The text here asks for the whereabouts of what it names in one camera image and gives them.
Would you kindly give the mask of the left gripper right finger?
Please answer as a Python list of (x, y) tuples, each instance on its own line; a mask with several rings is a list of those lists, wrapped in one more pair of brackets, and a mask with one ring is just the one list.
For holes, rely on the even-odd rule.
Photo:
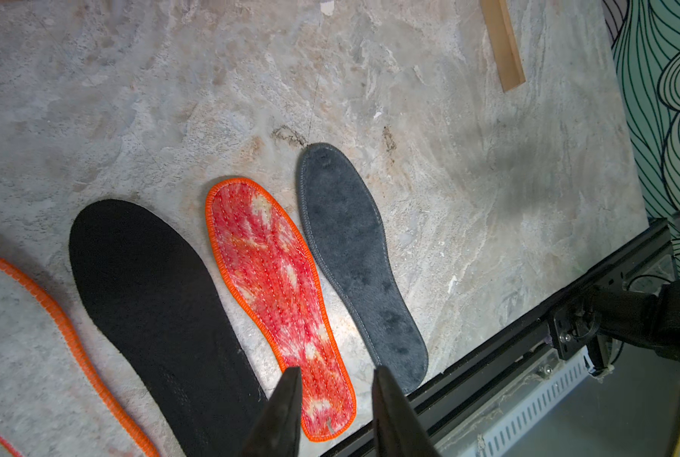
[(375, 369), (371, 391), (377, 456), (439, 456), (389, 368)]

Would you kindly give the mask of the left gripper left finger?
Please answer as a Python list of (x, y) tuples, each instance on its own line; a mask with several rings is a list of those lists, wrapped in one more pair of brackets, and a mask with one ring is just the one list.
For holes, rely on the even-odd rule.
[(302, 435), (302, 402), (301, 369), (286, 368), (240, 456), (297, 456)]

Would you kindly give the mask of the black insole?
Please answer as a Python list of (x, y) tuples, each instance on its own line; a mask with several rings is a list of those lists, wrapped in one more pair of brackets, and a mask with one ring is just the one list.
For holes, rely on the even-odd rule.
[(189, 456), (235, 456), (267, 396), (199, 254), (134, 203), (82, 209), (69, 236), (81, 301)]

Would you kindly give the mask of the red patterned insole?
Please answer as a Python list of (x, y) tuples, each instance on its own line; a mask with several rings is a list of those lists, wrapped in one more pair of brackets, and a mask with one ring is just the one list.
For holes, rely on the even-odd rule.
[(338, 437), (356, 417), (356, 396), (300, 230), (264, 188), (247, 178), (214, 185), (205, 213), (227, 289), (265, 336), (280, 369), (301, 371), (301, 424), (307, 439)]
[(0, 258), (0, 455), (157, 456), (61, 307)]

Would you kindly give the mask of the grey insole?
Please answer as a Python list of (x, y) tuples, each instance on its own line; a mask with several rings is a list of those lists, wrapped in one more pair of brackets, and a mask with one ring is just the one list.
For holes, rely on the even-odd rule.
[(315, 262), (334, 288), (371, 361), (410, 394), (429, 353), (397, 285), (380, 211), (349, 158), (328, 143), (307, 146), (297, 173), (299, 215)]

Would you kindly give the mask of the red patterned insole front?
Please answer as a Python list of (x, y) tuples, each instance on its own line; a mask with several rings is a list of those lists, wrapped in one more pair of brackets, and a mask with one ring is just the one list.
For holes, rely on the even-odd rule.
[(157, 456), (61, 307), (0, 258), (0, 455)]

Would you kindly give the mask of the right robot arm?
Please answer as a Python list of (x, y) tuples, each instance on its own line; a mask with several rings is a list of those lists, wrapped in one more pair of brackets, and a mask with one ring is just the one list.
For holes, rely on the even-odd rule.
[(663, 283), (657, 294), (594, 284), (584, 311), (593, 317), (592, 334), (680, 362), (680, 279)]

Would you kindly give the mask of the wooden clothes rack frame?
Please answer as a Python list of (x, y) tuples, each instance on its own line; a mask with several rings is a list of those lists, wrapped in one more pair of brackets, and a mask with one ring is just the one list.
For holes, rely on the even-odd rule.
[(506, 0), (482, 0), (480, 4), (501, 86), (507, 93), (526, 82), (509, 7)]

